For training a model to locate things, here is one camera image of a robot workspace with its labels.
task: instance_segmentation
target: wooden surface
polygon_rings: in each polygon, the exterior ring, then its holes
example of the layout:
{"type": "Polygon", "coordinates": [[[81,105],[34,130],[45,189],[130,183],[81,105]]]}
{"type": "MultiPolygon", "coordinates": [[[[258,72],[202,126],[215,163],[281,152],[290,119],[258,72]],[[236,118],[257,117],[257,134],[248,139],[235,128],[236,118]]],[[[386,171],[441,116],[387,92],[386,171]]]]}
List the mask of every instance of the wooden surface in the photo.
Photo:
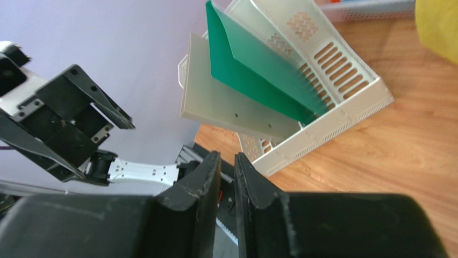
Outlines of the wooden surface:
{"type": "MultiPolygon", "coordinates": [[[[269,179],[285,191],[410,195],[458,257],[458,66],[420,44],[413,19],[336,27],[396,101],[269,179]]],[[[234,132],[207,125],[195,142],[231,164],[240,151],[234,132]]]]}

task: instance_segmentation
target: robotic hand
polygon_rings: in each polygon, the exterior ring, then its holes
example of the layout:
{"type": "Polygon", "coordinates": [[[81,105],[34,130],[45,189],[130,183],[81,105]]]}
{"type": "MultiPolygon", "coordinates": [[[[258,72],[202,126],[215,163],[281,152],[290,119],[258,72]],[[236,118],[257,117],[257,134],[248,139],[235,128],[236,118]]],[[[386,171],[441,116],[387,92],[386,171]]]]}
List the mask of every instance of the robotic hand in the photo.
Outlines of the robotic hand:
{"type": "Polygon", "coordinates": [[[132,118],[77,65],[50,81],[24,67],[21,47],[0,42],[0,140],[62,182],[107,186],[142,181],[172,186],[197,166],[127,162],[99,150],[116,125],[132,118]]]}

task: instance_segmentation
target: ventilation slot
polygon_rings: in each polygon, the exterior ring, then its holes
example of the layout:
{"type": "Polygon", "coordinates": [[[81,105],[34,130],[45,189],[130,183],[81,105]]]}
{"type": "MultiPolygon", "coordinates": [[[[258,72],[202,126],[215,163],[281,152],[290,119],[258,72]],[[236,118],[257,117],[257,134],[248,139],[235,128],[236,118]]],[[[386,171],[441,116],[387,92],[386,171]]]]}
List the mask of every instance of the ventilation slot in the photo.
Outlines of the ventilation slot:
{"type": "Polygon", "coordinates": [[[271,151],[277,144],[268,140],[259,139],[259,146],[262,149],[262,154],[268,153],[271,151]]]}
{"type": "Polygon", "coordinates": [[[280,169],[286,167],[287,165],[289,165],[289,163],[287,161],[283,161],[282,163],[280,163],[279,165],[277,165],[275,168],[269,170],[266,175],[267,176],[271,176],[273,175],[274,173],[278,172],[280,169]]]}
{"type": "Polygon", "coordinates": [[[369,111],[367,111],[366,113],[364,113],[364,114],[362,114],[362,115],[360,115],[360,116],[358,117],[358,119],[357,119],[358,122],[363,121],[364,119],[366,119],[367,117],[369,117],[371,114],[377,112],[378,110],[382,109],[382,108],[385,107],[386,105],[388,105],[388,101],[385,101],[385,102],[383,102],[382,104],[379,104],[379,105],[377,105],[377,106],[371,108],[369,111]]]}
{"type": "MultiPolygon", "coordinates": [[[[318,65],[325,70],[331,83],[338,89],[337,92],[341,99],[348,99],[369,82],[364,80],[364,76],[358,71],[348,59],[342,56],[339,46],[330,42],[321,49],[314,57],[318,65]]],[[[335,107],[332,102],[327,103],[328,109],[335,107]]]]}
{"type": "Polygon", "coordinates": [[[343,20],[371,20],[371,19],[395,19],[407,18],[414,16],[414,10],[406,10],[402,12],[386,12],[386,13],[361,13],[354,10],[346,9],[342,15],[343,20]]]}
{"type": "Polygon", "coordinates": [[[292,16],[287,25],[303,42],[307,42],[319,30],[306,12],[298,12],[292,16]]]}
{"type": "Polygon", "coordinates": [[[304,156],[305,154],[311,152],[312,150],[316,149],[317,148],[317,144],[312,144],[310,145],[309,147],[303,149],[302,151],[300,151],[299,153],[297,153],[295,156],[294,156],[294,160],[297,160],[297,159],[300,159],[302,156],[304,156]]]}
{"type": "MultiPolygon", "coordinates": [[[[330,49],[332,48],[333,43],[328,44],[328,46],[325,47],[325,49],[330,49]]],[[[321,51],[320,53],[316,54],[315,57],[319,58],[320,56],[325,55],[325,51],[321,51]]],[[[318,96],[323,100],[323,102],[326,104],[328,110],[333,109],[335,107],[335,103],[330,97],[329,92],[325,87],[323,87],[322,82],[316,77],[315,73],[312,71],[312,69],[309,67],[308,64],[304,64],[301,66],[301,71],[303,71],[303,75],[312,83],[313,87],[315,88],[315,91],[318,93],[318,96]]]]}
{"type": "Polygon", "coordinates": [[[350,127],[350,125],[346,124],[345,126],[342,126],[341,128],[339,128],[339,129],[335,130],[334,132],[328,134],[326,137],[323,138],[323,142],[327,142],[327,141],[331,140],[332,138],[336,137],[337,135],[339,135],[340,133],[342,133],[343,131],[345,131],[349,127],[350,127]]]}

